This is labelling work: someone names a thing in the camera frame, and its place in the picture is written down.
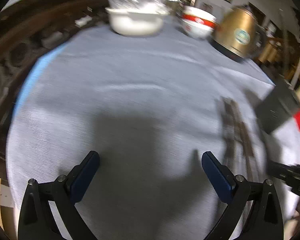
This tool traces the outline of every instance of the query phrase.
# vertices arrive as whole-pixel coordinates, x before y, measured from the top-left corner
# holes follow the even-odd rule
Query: white tablecloth
[[[200,159],[205,151],[224,159],[222,97],[238,103],[260,180],[267,178],[252,105],[253,94],[263,98],[273,84],[251,60],[234,62],[177,26],[168,20],[158,36],[147,38],[90,28],[34,68],[7,144],[18,208],[29,178],[52,181],[95,150],[101,165],[76,207],[98,239],[203,239],[218,216],[218,197]],[[275,137],[277,160],[300,163],[294,120]],[[246,176],[242,148],[233,163],[232,172]],[[281,182],[275,185],[286,218],[297,196]]]

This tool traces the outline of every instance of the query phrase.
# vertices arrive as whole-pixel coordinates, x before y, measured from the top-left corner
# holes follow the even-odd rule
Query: kettle base
[[[240,57],[239,55],[233,53],[232,51],[229,51],[226,47],[222,46],[218,42],[216,42],[214,39],[211,39],[210,44],[212,47],[214,47],[217,51],[221,52],[223,55],[227,56],[228,58],[236,61],[236,62],[242,62],[244,58]]]

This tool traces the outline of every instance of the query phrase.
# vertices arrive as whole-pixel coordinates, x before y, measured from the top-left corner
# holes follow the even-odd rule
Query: red stripe
[[[216,26],[216,24],[214,22],[202,19],[202,18],[197,17],[197,16],[192,16],[192,15],[184,14],[182,16],[182,18],[185,19],[185,20],[190,20],[190,21],[194,21],[194,22],[197,22],[197,23],[200,23],[200,24],[203,24],[203,25],[207,25],[207,26],[209,26],[211,28],[214,28]]]

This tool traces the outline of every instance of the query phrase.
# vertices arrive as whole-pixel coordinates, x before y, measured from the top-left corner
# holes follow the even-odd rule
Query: gold electric kettle
[[[211,44],[235,61],[257,57],[266,45],[265,30],[257,24],[248,5],[235,6],[232,9],[215,28]],[[259,48],[256,46],[257,33],[260,34]]]

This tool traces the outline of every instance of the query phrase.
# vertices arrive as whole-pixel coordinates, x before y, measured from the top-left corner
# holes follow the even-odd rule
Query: kettle handle
[[[260,46],[260,48],[258,48],[254,52],[252,52],[249,55],[249,58],[258,57],[261,54],[261,52],[263,51],[263,49],[265,48],[266,44],[267,44],[268,37],[266,35],[265,29],[262,28],[260,25],[256,24],[256,32],[260,34],[261,46]]]

